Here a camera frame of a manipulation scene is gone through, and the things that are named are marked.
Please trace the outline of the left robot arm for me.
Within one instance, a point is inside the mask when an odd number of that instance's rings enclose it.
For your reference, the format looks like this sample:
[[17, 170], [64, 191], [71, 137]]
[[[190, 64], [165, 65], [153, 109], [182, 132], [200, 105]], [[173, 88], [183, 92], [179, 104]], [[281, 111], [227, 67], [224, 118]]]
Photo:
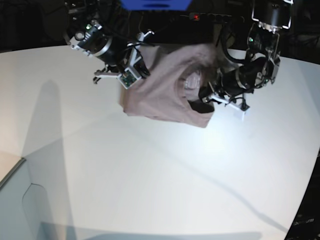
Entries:
[[278, 49], [281, 31], [291, 27], [293, 5], [292, 0], [253, 1], [253, 24], [247, 35], [247, 49], [243, 59], [231, 56], [227, 47], [227, 38], [240, 19], [233, 17], [224, 24], [218, 43], [225, 58], [236, 64], [236, 67], [229, 71], [222, 68], [217, 70], [217, 78], [209, 81], [199, 95], [203, 103], [224, 104], [246, 113], [250, 108], [247, 95], [275, 82], [281, 62]]

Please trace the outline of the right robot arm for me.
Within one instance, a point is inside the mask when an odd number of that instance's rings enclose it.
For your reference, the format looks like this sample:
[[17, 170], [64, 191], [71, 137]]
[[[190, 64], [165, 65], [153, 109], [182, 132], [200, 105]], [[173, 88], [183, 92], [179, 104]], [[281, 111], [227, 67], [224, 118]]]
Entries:
[[70, 20], [63, 36], [66, 44], [104, 64], [103, 69], [94, 73], [94, 84], [103, 78], [114, 78], [129, 89], [150, 76], [140, 47], [147, 46], [146, 39], [155, 33], [150, 30], [130, 36], [112, 27], [113, 20], [125, 23], [125, 17], [117, 12], [122, 8], [120, 1], [66, 0], [64, 4]]

